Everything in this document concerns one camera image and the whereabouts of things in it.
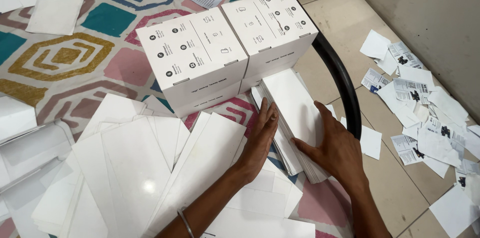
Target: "white cardboard box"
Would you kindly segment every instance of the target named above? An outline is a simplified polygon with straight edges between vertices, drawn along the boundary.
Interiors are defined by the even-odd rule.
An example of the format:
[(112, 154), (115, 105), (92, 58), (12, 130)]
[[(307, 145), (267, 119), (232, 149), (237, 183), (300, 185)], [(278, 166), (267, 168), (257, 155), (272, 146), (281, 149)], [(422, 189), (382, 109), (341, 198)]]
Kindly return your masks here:
[(222, 11), (249, 55), (240, 93), (293, 67), (318, 33), (297, 0), (239, 0)]
[(178, 118), (238, 94), (248, 56), (219, 8), (136, 31)]

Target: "colorful geometric pattern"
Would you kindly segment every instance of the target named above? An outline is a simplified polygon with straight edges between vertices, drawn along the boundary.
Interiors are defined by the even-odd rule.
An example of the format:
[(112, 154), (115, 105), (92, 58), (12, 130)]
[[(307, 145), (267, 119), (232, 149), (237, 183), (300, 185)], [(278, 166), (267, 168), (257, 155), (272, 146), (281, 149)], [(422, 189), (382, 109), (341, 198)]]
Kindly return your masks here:
[[(32, 10), (0, 15), (0, 92), (34, 106), (38, 124), (62, 118), (76, 140), (107, 93), (134, 100), (153, 94), (169, 107), (135, 29), (204, 8), (190, 0), (84, 0), (71, 36), (25, 32)], [(243, 124), (246, 137), (258, 115), (248, 94), (204, 111)], [(183, 118), (188, 128), (198, 114)], [(283, 169), (273, 147), (268, 158)], [(337, 181), (311, 185), (304, 173), (289, 179), (304, 193), (292, 219), (315, 223), (316, 237), (353, 236), (350, 201)], [(14, 228), (5, 221), (0, 238), (16, 238)]]

